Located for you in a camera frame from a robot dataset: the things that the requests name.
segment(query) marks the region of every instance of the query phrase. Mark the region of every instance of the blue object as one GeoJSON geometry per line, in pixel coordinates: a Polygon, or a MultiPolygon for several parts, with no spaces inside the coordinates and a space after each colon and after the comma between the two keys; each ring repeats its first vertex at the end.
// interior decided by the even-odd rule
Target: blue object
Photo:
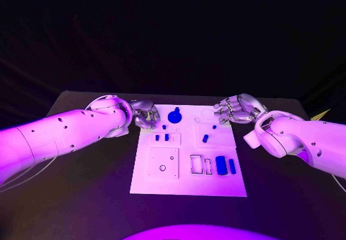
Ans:
{"type": "Polygon", "coordinates": [[[203,136],[203,143],[207,142],[207,137],[209,137],[207,135],[203,136]]]}
{"type": "Polygon", "coordinates": [[[229,167],[231,167],[231,173],[236,174],[236,167],[235,167],[235,161],[233,159],[229,159],[229,167]]]}
{"type": "Polygon", "coordinates": [[[174,108],[174,111],[171,111],[167,115],[167,120],[173,123],[177,124],[181,120],[181,114],[179,112],[179,107],[174,108]]]}
{"type": "Polygon", "coordinates": [[[226,175],[228,174],[228,168],[226,168],[226,160],[223,156],[216,157],[216,168],[218,168],[218,174],[226,175]]]}

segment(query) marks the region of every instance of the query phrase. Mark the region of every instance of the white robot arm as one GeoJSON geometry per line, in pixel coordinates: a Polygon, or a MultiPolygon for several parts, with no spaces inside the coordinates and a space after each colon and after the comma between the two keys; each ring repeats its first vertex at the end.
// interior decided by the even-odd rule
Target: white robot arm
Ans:
{"type": "Polygon", "coordinates": [[[282,111],[268,111],[248,94],[223,99],[213,108],[219,123],[255,123],[243,136],[251,146],[259,146],[277,158],[298,156],[324,172],[346,178],[346,125],[326,121],[304,121],[282,111]]]}
{"type": "Polygon", "coordinates": [[[160,114],[153,102],[127,102],[115,95],[105,95],[85,109],[75,109],[1,130],[0,184],[42,161],[73,152],[102,138],[125,135],[132,119],[138,127],[156,127],[160,114]]]}

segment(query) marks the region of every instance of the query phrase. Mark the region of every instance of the table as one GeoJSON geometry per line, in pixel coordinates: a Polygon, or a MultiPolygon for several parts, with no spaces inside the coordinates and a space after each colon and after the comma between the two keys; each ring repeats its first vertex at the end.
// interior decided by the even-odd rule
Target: table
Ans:
{"type": "MultiPolygon", "coordinates": [[[[83,109],[105,94],[65,91],[47,115],[83,109]]],[[[223,99],[112,94],[171,105],[213,105],[223,99]]],[[[259,101],[308,119],[297,100],[259,101]]],[[[157,227],[207,224],[280,239],[344,239],[346,193],[331,175],[295,156],[275,158],[262,147],[251,149],[242,137],[252,124],[232,123],[232,129],[248,197],[130,194],[140,136],[131,123],[128,135],[59,156],[30,181],[0,194],[0,238],[115,240],[157,227]]]]}

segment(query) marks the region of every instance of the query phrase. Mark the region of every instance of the white board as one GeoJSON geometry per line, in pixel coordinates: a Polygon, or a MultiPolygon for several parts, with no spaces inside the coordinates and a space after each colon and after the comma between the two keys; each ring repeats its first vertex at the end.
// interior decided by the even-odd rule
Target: white board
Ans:
{"type": "Polygon", "coordinates": [[[156,129],[140,130],[130,193],[246,197],[232,126],[229,123],[219,125],[213,107],[156,107],[161,121],[156,129]],[[176,107],[181,120],[174,124],[169,122],[169,113],[176,107]],[[200,164],[192,156],[200,156],[200,164]],[[218,156],[225,157],[226,175],[218,175],[218,156]],[[233,160],[235,174],[231,173],[229,159],[233,160]],[[200,168],[200,165],[202,173],[193,173],[192,168],[200,168]]]}

